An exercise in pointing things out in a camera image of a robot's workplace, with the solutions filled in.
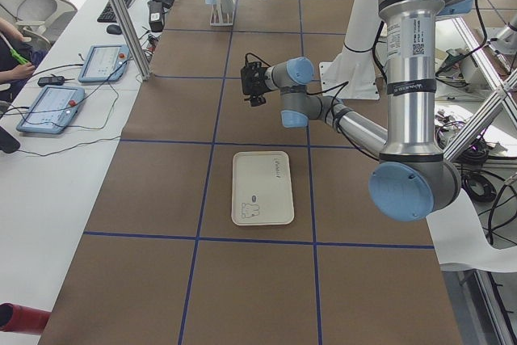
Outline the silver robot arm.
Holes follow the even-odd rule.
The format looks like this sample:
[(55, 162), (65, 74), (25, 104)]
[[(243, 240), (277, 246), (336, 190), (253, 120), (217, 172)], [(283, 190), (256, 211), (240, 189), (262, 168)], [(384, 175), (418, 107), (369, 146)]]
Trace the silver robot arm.
[(434, 135), (435, 23), (467, 13), (474, 0), (374, 0), (387, 32), (386, 127), (345, 106), (340, 99), (311, 95), (314, 69), (304, 57), (269, 66), (244, 64), (242, 92), (254, 107), (265, 94), (280, 93), (283, 125), (304, 127), (321, 120), (378, 161), (368, 181), (375, 206), (398, 221), (416, 221), (447, 207), (460, 193), (460, 175)]

